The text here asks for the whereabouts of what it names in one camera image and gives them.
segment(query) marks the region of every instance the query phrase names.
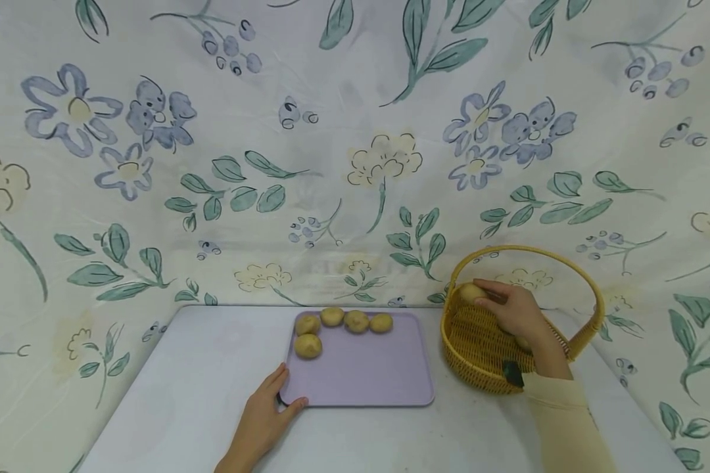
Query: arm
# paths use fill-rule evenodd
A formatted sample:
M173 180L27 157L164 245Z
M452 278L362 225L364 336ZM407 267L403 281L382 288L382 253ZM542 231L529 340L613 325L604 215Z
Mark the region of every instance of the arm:
M280 364L250 396L231 447L216 465L214 473L251 473L305 408L307 399L302 397L280 413L276 411L276 394L288 376L289 370L284 363Z
M573 380L563 348L531 293L520 287L475 279L496 300L476 299L506 332L524 337L536 373L523 375L524 392L536 421L546 473L615 473L615 464L594 424L581 384Z

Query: right hand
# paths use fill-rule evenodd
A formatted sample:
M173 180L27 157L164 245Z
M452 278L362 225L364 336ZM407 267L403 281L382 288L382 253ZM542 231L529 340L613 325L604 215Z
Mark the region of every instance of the right hand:
M530 344L552 334L530 290L488 279L474 279L473 284L494 298L478 298L473 303L489 309L505 332L523 337Z

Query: hand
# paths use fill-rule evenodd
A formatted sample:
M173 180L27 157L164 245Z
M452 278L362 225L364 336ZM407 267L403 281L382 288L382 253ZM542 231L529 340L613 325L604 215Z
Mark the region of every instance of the hand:
M282 363L247 400L229 452L219 462L216 473L251 472L305 408L308 399L301 397L283 411L277 412L276 395L287 377L289 369Z
M490 293L491 298L478 298L474 304L489 309L500 328L529 344L551 338L552 332L530 290L486 279L474 279L473 284Z

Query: beige sleeve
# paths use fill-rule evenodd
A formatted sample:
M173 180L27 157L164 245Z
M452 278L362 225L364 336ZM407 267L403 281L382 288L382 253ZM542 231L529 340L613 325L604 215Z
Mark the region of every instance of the beige sleeve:
M613 457L575 380L523 375L546 473L615 473Z

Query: left hand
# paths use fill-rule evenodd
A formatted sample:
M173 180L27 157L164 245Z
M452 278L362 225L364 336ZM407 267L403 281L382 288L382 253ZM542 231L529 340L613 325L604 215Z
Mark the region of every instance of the left hand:
M231 447L216 472L250 472L260 458L279 441L292 420L302 412L308 399L301 397L281 412L276 410L276 395L289 377L284 363L252 393L239 419Z

